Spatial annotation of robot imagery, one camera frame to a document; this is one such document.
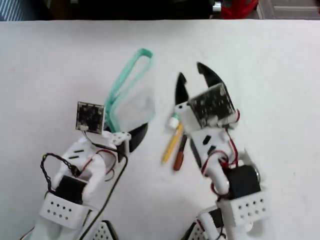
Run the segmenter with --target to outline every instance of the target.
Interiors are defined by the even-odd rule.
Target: cable
[[[234,151],[234,161],[231,163],[231,164],[234,164],[235,163],[235,166],[236,168],[238,167],[238,150],[237,150],[237,147],[235,145],[235,142],[233,141],[233,139],[231,138],[229,132],[228,132],[228,129],[225,128],[225,131],[226,131],[226,134],[228,134],[229,136],[229,139],[230,139],[230,143],[231,143],[231,146],[233,148],[233,151]]]
[[[104,180],[105,182],[109,182],[109,181],[111,181],[112,179],[114,179],[114,176],[115,176],[115,170],[114,170],[114,169],[111,169],[111,171],[112,171],[112,177],[110,177],[110,178],[108,178],[108,179]]]
[[[35,227],[31,228],[26,234],[19,238],[19,240],[24,240],[28,235],[35,229]]]
[[[108,173],[111,172],[111,170],[115,167],[116,165],[116,162],[117,162],[117,156],[110,150],[107,150],[107,149],[100,149],[98,150],[95,154],[99,154],[100,152],[105,152],[105,153],[108,153],[108,154],[111,154],[112,156],[114,156],[114,162],[112,164],[112,167],[106,172],[105,175],[107,175]],[[84,172],[84,170],[87,168],[87,166],[93,161],[93,158],[90,158],[90,160],[83,166],[82,170],[81,170],[81,173]]]
[[[209,158],[210,158],[211,156],[213,156],[214,154],[222,154],[222,155],[224,155],[224,158],[227,160],[227,163],[229,162],[229,157],[228,157],[228,155],[227,155],[224,151],[222,151],[222,150],[213,150],[212,152],[210,152],[210,154],[208,155],[208,158],[206,159],[206,161],[205,161],[204,164],[203,164],[203,167],[202,167],[202,169],[201,169],[201,173],[202,173],[202,174],[204,174],[204,172],[205,172],[205,169],[206,169],[206,167],[207,167]]]
[[[115,187],[119,181],[119,179],[121,178],[123,172],[125,171],[126,167],[127,167],[127,164],[128,164],[128,156],[126,154],[124,154],[122,151],[119,151],[118,149],[115,149],[115,148],[112,148],[112,147],[108,147],[108,146],[104,146],[102,144],[99,144],[99,143],[94,143],[90,140],[90,138],[88,138],[87,134],[85,131],[82,131],[82,133],[86,136],[86,138],[88,139],[88,141],[90,141],[92,143],[92,145],[98,147],[98,148],[101,148],[101,149],[106,149],[106,150],[110,150],[110,151],[113,151],[113,152],[116,152],[118,153],[119,155],[123,156],[125,158],[125,163],[124,163],[124,166],[121,170],[121,172],[119,173],[118,177],[116,178],[102,208],[100,209],[100,211],[97,213],[97,215],[95,216],[95,218],[93,219],[93,221],[90,223],[90,225],[87,227],[87,229],[83,232],[83,234],[81,235],[81,237],[79,238],[79,240],[83,240],[85,238],[85,236],[87,235],[87,233],[90,231],[90,229],[92,228],[92,226],[95,224],[95,222],[97,221],[97,219],[100,217],[100,215],[102,214],[102,212],[105,210],[109,200],[110,200],[110,197],[112,195],[112,193],[114,192],[115,190]]]
[[[112,169],[114,169],[116,162],[117,162],[117,156],[111,150],[108,150],[108,149],[100,149],[95,154],[99,154],[100,152],[108,153],[108,154],[111,154],[114,156],[114,162],[113,162],[111,168],[105,174],[105,175],[107,175],[108,173],[111,172]]]
[[[56,155],[54,153],[50,153],[50,152],[46,153],[42,157],[40,168],[41,168],[41,170],[43,172],[43,175],[45,177],[45,180],[47,182],[49,193],[53,192],[52,189],[51,189],[51,177],[48,176],[48,173],[47,173],[47,171],[45,169],[45,165],[44,165],[48,156],[55,157],[56,159],[58,159],[61,162],[63,162],[70,169],[70,171],[71,171],[73,176],[78,177],[82,173],[75,165],[72,165],[70,162],[68,162],[66,159],[62,158],[61,156]]]

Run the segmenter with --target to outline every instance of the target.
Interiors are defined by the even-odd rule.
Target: pencil
[[[163,164],[165,164],[169,160],[170,155],[171,155],[172,151],[174,150],[175,145],[176,145],[176,143],[177,143],[177,141],[179,139],[179,136],[182,133],[183,129],[184,129],[184,126],[181,123],[179,123],[179,125],[177,127],[177,130],[175,132],[175,135],[172,137],[171,142],[170,142],[168,148],[166,149],[165,154],[164,154],[164,156],[162,158],[162,163]]]

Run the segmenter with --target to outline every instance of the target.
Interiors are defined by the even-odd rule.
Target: black wire
[[[97,221],[97,219],[100,217],[100,215],[102,214],[102,212],[105,210],[109,200],[110,200],[110,197],[113,193],[113,191],[115,190],[115,187],[120,179],[120,177],[122,176],[123,172],[125,171],[126,167],[127,167],[127,164],[128,164],[128,156],[126,154],[124,154],[122,151],[119,151],[118,149],[115,149],[115,148],[112,148],[112,147],[108,147],[108,146],[105,146],[105,145],[101,145],[101,144],[98,144],[98,143],[94,143],[92,142],[90,139],[89,141],[92,143],[92,145],[98,147],[98,148],[101,148],[101,149],[107,149],[107,150],[110,150],[110,151],[113,151],[113,152],[116,152],[120,155],[122,155],[124,158],[125,158],[125,163],[124,163],[124,166],[119,174],[119,176],[116,178],[109,194],[108,194],[108,197],[106,198],[102,208],[100,209],[100,211],[98,212],[98,214],[95,216],[95,218],[93,219],[93,221],[90,223],[90,225],[87,227],[87,229],[83,232],[83,234],[81,235],[81,237],[79,238],[79,240],[83,240],[84,237],[87,235],[87,233],[90,231],[90,229],[92,228],[92,226],[95,224],[95,222]]]
[[[41,164],[40,164],[40,168],[43,172],[43,175],[45,177],[45,180],[47,182],[47,186],[48,186],[48,192],[49,193],[52,193],[52,189],[51,189],[51,177],[49,177],[46,169],[45,169],[45,161],[47,159],[48,156],[52,156],[52,157],[55,157],[56,159],[60,160],[61,162],[63,162],[70,170],[71,170],[71,173],[73,176],[75,177],[78,177],[80,174],[81,174],[81,171],[75,166],[75,165],[72,165],[70,162],[68,162],[66,159],[62,158],[61,156],[59,155],[56,155],[54,153],[46,153],[45,155],[43,155],[42,157],[42,161],[41,161]]]
[[[111,172],[112,172],[112,177],[110,177],[110,178],[108,178],[108,179],[104,180],[105,182],[109,182],[109,181],[111,181],[112,179],[114,179],[114,176],[115,176],[115,170],[114,170],[114,169],[111,169]]]

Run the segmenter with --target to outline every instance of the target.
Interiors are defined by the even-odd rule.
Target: teal loop
[[[148,57],[149,62],[144,66],[144,68],[132,79],[131,82],[125,87],[121,89],[124,83],[126,82],[129,74],[134,68],[135,64],[141,57]],[[124,96],[127,95],[128,91],[137,83],[139,79],[149,70],[152,64],[153,53],[145,48],[139,49],[136,54],[129,60],[129,62],[125,65],[122,72],[115,80],[114,84],[111,87],[110,94],[104,102],[105,107],[105,122],[111,129],[112,133],[121,132],[120,127],[117,123],[116,116],[114,114],[114,110],[117,109],[117,106],[121,102]]]

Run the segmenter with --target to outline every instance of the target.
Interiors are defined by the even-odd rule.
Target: white table
[[[177,75],[185,74],[191,95],[204,90],[200,61],[227,84],[247,145],[264,160],[278,239],[317,239],[319,29],[317,21],[1,22],[1,239],[33,226],[46,191],[41,157],[63,154],[80,136],[77,101],[103,103],[141,47],[154,53],[157,115],[104,213],[119,238],[179,240],[214,204],[190,147],[179,173],[173,159],[160,164]],[[47,163],[51,175],[58,166]]]

